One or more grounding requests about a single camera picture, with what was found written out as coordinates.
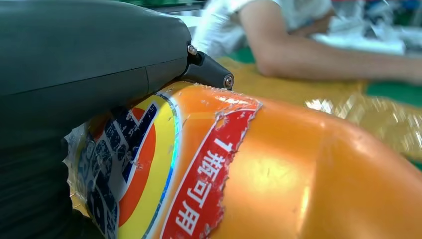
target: red label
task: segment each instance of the red label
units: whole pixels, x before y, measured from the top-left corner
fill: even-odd
[[[221,205],[228,166],[256,110],[218,117],[197,150],[176,193],[161,232],[162,239],[205,238],[223,216]]]

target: peeling label edge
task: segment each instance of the peeling label edge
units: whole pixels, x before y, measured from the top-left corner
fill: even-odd
[[[177,199],[177,196],[178,196],[178,194],[179,194],[179,192],[180,192],[180,190],[181,190],[181,188],[182,188],[182,186],[183,186],[183,184],[184,184],[184,182],[185,182],[185,179],[186,179],[186,177],[187,177],[187,175],[188,175],[188,172],[190,172],[190,169],[191,169],[191,167],[192,167],[192,165],[194,164],[194,162],[195,162],[195,159],[197,158],[197,156],[198,156],[198,154],[200,153],[200,151],[201,151],[201,149],[202,149],[202,147],[203,147],[203,145],[204,145],[204,143],[205,143],[205,141],[208,139],[208,137],[209,137],[209,135],[211,134],[211,132],[213,131],[213,130],[215,130],[216,129],[216,126],[217,126],[217,124],[220,122],[220,120],[224,120],[224,116],[225,115],[227,115],[227,114],[229,114],[229,113],[231,113],[231,112],[235,112],[235,111],[240,111],[240,110],[244,110],[244,111],[247,111],[247,110],[250,110],[250,111],[254,111],[253,112],[253,114],[251,114],[250,116],[249,116],[249,119],[248,119],[248,121],[247,121],[247,127],[245,128],[245,130],[241,133],[241,137],[240,137],[240,141],[239,141],[239,143],[236,145],[236,147],[233,149],[233,156],[231,157],[231,158],[228,158],[228,160],[229,160],[229,163],[227,164],[227,167],[229,167],[229,164],[230,163],[232,163],[232,161],[234,160],[234,157],[235,157],[235,155],[236,155],[236,153],[238,152],[238,150],[239,150],[239,148],[240,148],[240,145],[243,143],[243,140],[244,140],[244,138],[246,137],[246,132],[249,130],[249,127],[250,127],[250,123],[251,123],[251,121],[255,118],[255,116],[256,116],[256,114],[258,113],[258,111],[262,108],[262,106],[263,106],[263,104],[262,104],[262,102],[260,102],[259,100],[257,100],[257,99],[254,99],[254,98],[250,98],[250,97],[248,97],[248,99],[250,99],[250,100],[253,100],[253,101],[255,101],[256,102],[256,106],[255,106],[255,109],[251,109],[251,108],[247,108],[247,107],[245,107],[245,108],[237,108],[237,109],[235,109],[235,110],[232,110],[232,111],[229,111],[229,112],[225,112],[225,113],[223,113],[223,114],[216,114],[216,116],[215,116],[215,122],[214,122],[214,124],[210,127],[210,129],[209,129],[209,131],[207,132],[207,134],[204,136],[204,138],[203,138],[203,140],[202,140],[202,142],[201,142],[201,144],[198,146],[198,150],[196,151],[196,153],[195,153],[195,155],[194,155],[194,157],[192,158],[192,160],[191,160],[191,162],[190,162],[190,164],[189,164],[189,166],[188,166],[188,168],[186,169],[186,172],[185,172],[185,174],[183,175],[183,178],[182,178],[182,180],[181,180],[181,182],[180,182],[180,184],[179,184],[179,186],[178,186],[178,188],[177,188],[177,190],[176,190],[176,193],[174,194],[174,198],[172,199],[172,202],[171,202],[171,204],[170,204],[170,207],[169,207],[169,210],[168,210],[168,212],[167,212],[167,215],[166,215],[166,218],[165,218],[165,220],[164,220],[164,224],[163,224],[163,228],[161,229],[161,233],[160,233],[160,239],[163,239],[163,234],[164,234],[164,231],[165,231],[165,228],[166,228],[166,225],[167,225],[167,222],[168,222],[168,219],[169,219],[169,217],[170,217],[170,213],[171,213],[171,211],[172,211],[172,208],[173,208],[173,206],[174,206],[174,203],[175,203],[175,201],[176,201],[176,199]],[[220,208],[220,211],[222,211],[222,216],[213,224],[213,225],[208,225],[207,224],[207,226],[208,227],[206,227],[204,230],[204,233],[202,234],[201,233],[201,238],[208,238],[208,235],[218,226],[218,224],[223,220],[223,218],[224,218],[224,210],[225,210],[225,208],[224,208],[224,206],[222,205],[222,201],[223,201],[223,198],[224,198],[224,188],[225,188],[225,184],[226,184],[226,182],[227,182],[227,180],[229,179],[229,176],[228,176],[228,174],[225,176],[225,178],[224,178],[224,180],[223,180],[223,183],[222,183],[222,185],[220,186],[220,188],[221,188],[221,198],[220,198],[220,200],[219,200],[219,203],[218,203],[218,207]]]

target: person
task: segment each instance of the person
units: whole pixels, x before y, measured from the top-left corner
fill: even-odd
[[[249,44],[265,76],[422,83],[422,59],[348,51],[305,36],[326,32],[331,0],[211,0],[192,44],[211,57]]]

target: green table surface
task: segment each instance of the green table surface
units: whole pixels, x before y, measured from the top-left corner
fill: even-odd
[[[229,57],[242,63],[254,63],[250,48],[242,48]],[[422,86],[413,86],[399,82],[370,83],[367,92],[371,96],[383,96],[397,102],[422,107]]]

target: yellow cloth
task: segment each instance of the yellow cloth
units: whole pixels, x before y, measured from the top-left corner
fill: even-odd
[[[254,64],[231,58],[219,63],[234,74],[233,89],[324,111],[367,130],[399,153],[422,162],[422,109],[395,103],[383,97],[369,97],[366,83],[309,82],[269,78]]]

